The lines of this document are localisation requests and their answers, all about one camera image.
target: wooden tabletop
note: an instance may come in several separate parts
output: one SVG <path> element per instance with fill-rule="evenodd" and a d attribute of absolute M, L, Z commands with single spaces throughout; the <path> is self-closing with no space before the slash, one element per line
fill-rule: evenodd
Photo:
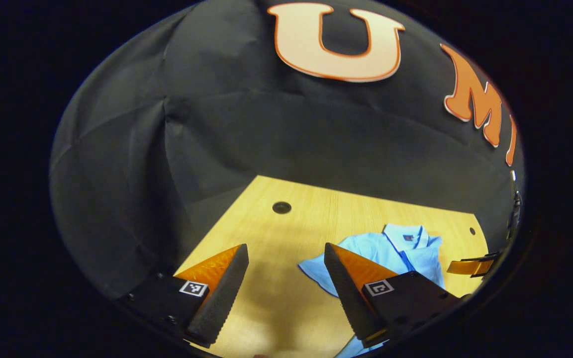
<path fill-rule="evenodd" d="M 288 202 L 291 211 L 272 207 Z M 249 266 L 218 340 L 207 350 L 221 357 L 333 357 L 353 331 L 339 299 L 297 267 L 322 254 L 324 244 L 380 233 L 388 223 L 423 225 L 441 236 L 439 262 L 446 290 L 460 297 L 480 278 L 446 272 L 450 261 L 487 254 L 475 216 L 353 193 L 256 177 L 178 268 L 181 272 L 218 252 L 246 243 Z"/>

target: light blue polo shirt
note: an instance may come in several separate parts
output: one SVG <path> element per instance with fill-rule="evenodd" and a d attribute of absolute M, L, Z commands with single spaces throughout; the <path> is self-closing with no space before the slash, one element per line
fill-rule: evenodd
<path fill-rule="evenodd" d="M 445 288 L 441 265 L 438 260 L 441 243 L 441 237 L 428 236 L 423 226 L 388 224 L 382 233 L 349 236 L 338 246 L 374 261 L 397 274 L 416 270 L 441 288 Z M 324 265 L 324 254 L 314 259 L 302 261 L 298 267 L 309 278 L 316 281 L 321 288 L 337 297 L 333 281 Z M 353 336 L 336 358 L 354 357 L 377 349 L 382 345 L 364 349 L 362 342 Z"/>

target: wooden table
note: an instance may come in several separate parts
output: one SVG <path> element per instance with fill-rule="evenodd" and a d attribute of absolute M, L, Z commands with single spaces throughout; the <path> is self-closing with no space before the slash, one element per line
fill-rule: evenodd
<path fill-rule="evenodd" d="M 291 204 L 291 211 L 275 213 L 278 201 Z M 388 223 L 423 225 L 431 236 L 443 238 L 439 261 L 446 290 L 460 297 L 479 286 L 480 278 L 446 272 L 450 261 L 487 254 L 473 214 L 256 177 L 177 271 L 248 245 L 245 279 L 216 344 L 207 351 L 226 358 L 335 356 L 353 331 L 339 299 L 297 264 L 321 254 L 327 242 L 380 233 Z"/>

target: orange letter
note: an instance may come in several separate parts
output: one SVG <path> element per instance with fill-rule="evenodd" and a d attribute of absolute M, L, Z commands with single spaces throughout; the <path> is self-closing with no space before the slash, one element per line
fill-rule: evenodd
<path fill-rule="evenodd" d="M 475 128 L 483 127 L 483 135 L 495 148 L 498 147 L 498 136 L 501 131 L 501 98 L 489 82 L 483 89 L 479 78 L 468 61 L 452 48 L 441 45 L 441 48 L 452 57 L 455 63 L 455 93 L 444 99 L 446 110 L 455 117 L 468 122 L 473 117 L 470 111 L 470 97 L 475 104 Z"/>
<path fill-rule="evenodd" d="M 276 51 L 285 64 L 316 77 L 347 82 L 373 82 L 391 77 L 399 67 L 399 36 L 404 25 L 380 14 L 351 9 L 368 30 L 368 50 L 361 55 L 343 55 L 322 43 L 322 16 L 333 8 L 311 2 L 272 6 L 276 16 Z"/>
<path fill-rule="evenodd" d="M 510 122 L 512 124 L 512 137 L 510 138 L 510 149 L 505 153 L 505 162 L 508 166 L 512 166 L 512 161 L 514 161 L 514 149 L 516 149 L 516 124 L 514 124 L 514 118 L 510 116 Z"/>

